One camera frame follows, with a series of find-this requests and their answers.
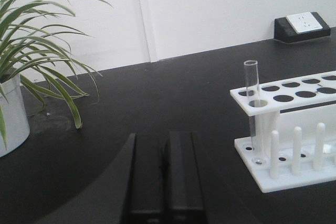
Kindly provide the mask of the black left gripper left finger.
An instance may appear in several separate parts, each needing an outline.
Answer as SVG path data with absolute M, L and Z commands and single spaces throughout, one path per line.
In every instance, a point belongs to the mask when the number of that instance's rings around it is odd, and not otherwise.
M 162 144 L 129 135 L 103 173 L 38 223 L 163 223 Z

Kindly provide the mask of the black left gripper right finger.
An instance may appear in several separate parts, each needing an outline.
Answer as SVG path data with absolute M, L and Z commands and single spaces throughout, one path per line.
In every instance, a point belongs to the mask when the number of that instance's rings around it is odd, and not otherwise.
M 207 223 L 193 133 L 170 132 L 166 145 L 165 199 L 168 223 Z

